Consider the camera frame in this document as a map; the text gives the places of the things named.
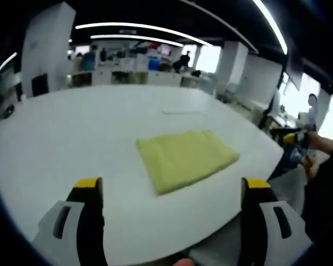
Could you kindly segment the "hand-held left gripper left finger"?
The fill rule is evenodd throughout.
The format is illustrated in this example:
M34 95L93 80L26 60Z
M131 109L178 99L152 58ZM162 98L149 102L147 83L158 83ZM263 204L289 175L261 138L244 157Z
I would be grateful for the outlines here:
M39 221L35 249L51 265L107 265L103 203L101 177L79 180Z

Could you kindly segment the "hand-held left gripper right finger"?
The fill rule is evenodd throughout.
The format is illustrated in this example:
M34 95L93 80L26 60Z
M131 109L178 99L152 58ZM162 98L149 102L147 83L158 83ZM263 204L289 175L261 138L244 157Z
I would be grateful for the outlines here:
M259 178L242 178L240 226L240 265L294 265L312 245L300 215Z

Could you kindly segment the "person's right hand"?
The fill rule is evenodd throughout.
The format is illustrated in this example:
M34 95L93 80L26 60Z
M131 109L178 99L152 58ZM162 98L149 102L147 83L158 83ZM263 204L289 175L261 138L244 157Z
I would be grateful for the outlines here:
M333 140L319 136L316 132L308 132L309 148L320 150L328 155L333 152Z

